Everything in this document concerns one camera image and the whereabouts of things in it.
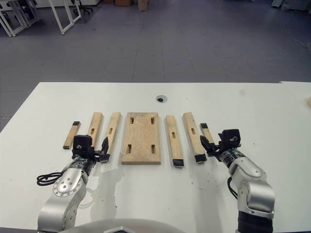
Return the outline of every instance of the gray floor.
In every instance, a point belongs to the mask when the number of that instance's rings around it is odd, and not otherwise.
[[[311,15],[270,0],[100,3],[61,35],[50,9],[9,38],[0,29],[0,130],[38,82],[311,82]],[[61,9],[61,20],[67,21]]]

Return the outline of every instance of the white table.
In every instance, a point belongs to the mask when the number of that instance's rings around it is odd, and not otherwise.
[[[157,95],[168,101],[157,103]],[[52,187],[37,186],[35,178],[61,171],[71,160],[62,146],[72,122],[81,121],[79,134],[85,134],[92,113],[102,112],[102,140],[111,113],[120,111],[114,153],[108,164],[93,169],[76,225],[130,217],[188,233],[233,233],[238,210],[227,168],[214,158],[198,165],[190,155],[181,117],[192,111],[215,140],[223,129],[240,129],[241,151],[264,168],[275,190],[275,232],[311,230],[311,111],[301,105],[281,83],[40,83],[0,134],[0,226],[36,229]],[[120,164],[127,112],[159,113],[161,165]],[[165,115],[176,117],[183,169],[172,166]]]
[[[34,1],[33,0],[27,0],[27,4],[34,16],[33,19],[29,20],[25,13],[23,12],[22,10],[22,7],[20,6],[18,0],[8,0],[10,2],[10,6],[14,12],[14,14],[16,15],[19,23],[20,23],[20,26],[18,26],[16,29],[12,29],[10,24],[8,23],[8,21],[6,20],[6,18],[4,17],[3,13],[0,11],[0,18],[1,18],[1,25],[3,26],[3,28],[5,29],[5,31],[7,32],[8,36],[9,37],[12,37],[12,36],[16,36],[17,33],[23,31],[24,29],[26,28],[29,28],[31,27],[32,24],[34,24],[35,22],[41,20],[40,17],[38,16],[38,13],[37,13],[37,9],[35,7],[35,4],[34,4]],[[77,0],[75,0],[74,4],[77,8],[77,11],[78,11],[78,16],[76,18],[73,18],[72,17],[72,14],[70,12],[70,9],[69,9],[69,4],[68,4],[68,0],[63,0],[63,4],[64,4],[64,7],[65,7],[65,10],[66,10],[66,13],[67,13],[67,16],[68,16],[68,19],[69,19],[69,24],[63,28],[60,20],[59,20],[59,17],[58,17],[58,14],[57,14],[57,11],[55,9],[55,6],[54,6],[54,3],[53,3],[54,0],[49,0],[49,4],[51,6],[51,9],[53,11],[53,14],[54,14],[54,17],[56,19],[56,22],[57,22],[57,25],[59,27],[59,30],[61,32],[62,35],[65,34],[66,31],[68,31],[71,27],[74,26],[74,24],[79,20],[81,19],[81,13],[80,13],[80,9],[79,9],[79,5],[78,5],[78,2]]]

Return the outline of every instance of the cardboard box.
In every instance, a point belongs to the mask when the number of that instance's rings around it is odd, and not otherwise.
[[[139,11],[147,11],[148,2],[148,0],[138,0]]]
[[[116,0],[116,6],[130,6],[131,0]]]

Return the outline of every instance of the wooden plank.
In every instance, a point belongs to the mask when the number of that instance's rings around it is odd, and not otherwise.
[[[109,121],[108,128],[107,128],[106,135],[105,135],[105,138],[108,137],[109,148],[108,148],[108,152],[106,156],[101,157],[100,159],[100,162],[102,163],[108,162],[109,157],[113,152],[114,141],[115,141],[117,130],[120,124],[120,119],[121,119],[121,113],[113,113],[110,117],[110,121]]]
[[[138,9],[139,11],[147,11],[148,0],[138,0]]]
[[[177,125],[174,116],[166,116],[167,133],[170,139],[171,155],[173,159],[173,165],[175,167],[184,166],[184,157],[181,150]]]
[[[73,124],[72,124],[72,127],[68,133],[68,136],[64,142],[64,145],[63,145],[63,148],[65,150],[69,150],[71,145],[72,145],[72,142],[73,142],[73,138],[76,136],[77,132],[78,132],[78,129],[80,127],[80,122],[79,121],[74,121]]]
[[[197,163],[202,163],[207,159],[205,156],[205,150],[201,145],[201,141],[199,138],[200,135],[198,134],[198,130],[196,128],[192,112],[184,113],[183,120],[185,123],[186,132],[190,140],[192,154],[194,155],[194,158]]]
[[[102,118],[103,118],[102,113],[96,113],[96,112],[93,113],[91,124],[89,126],[88,133],[87,133],[87,135],[92,137],[93,147],[96,147],[96,143],[97,143],[96,139],[97,139],[100,127],[101,127]]]
[[[128,113],[122,164],[161,164],[157,113]]]
[[[209,143],[215,144],[214,143],[214,139],[213,139],[212,135],[210,134],[210,131],[208,129],[207,124],[206,123],[201,123],[200,127],[201,127],[203,135],[208,139]]]

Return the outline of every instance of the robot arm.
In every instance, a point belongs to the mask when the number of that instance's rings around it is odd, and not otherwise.
[[[108,138],[103,141],[101,151],[94,151],[91,145],[92,138],[88,135],[74,137],[73,161],[55,179],[52,194],[39,214],[40,232],[61,232],[74,227],[78,206],[86,195],[88,176],[100,157],[106,155]],[[39,177],[37,183],[45,185],[47,176]]]
[[[210,157],[215,156],[229,168],[232,181],[238,188],[237,232],[273,232],[275,194],[266,181],[266,173],[237,150],[241,146],[239,130],[224,130],[219,136],[219,145],[210,144],[204,136],[201,136],[201,143]]]

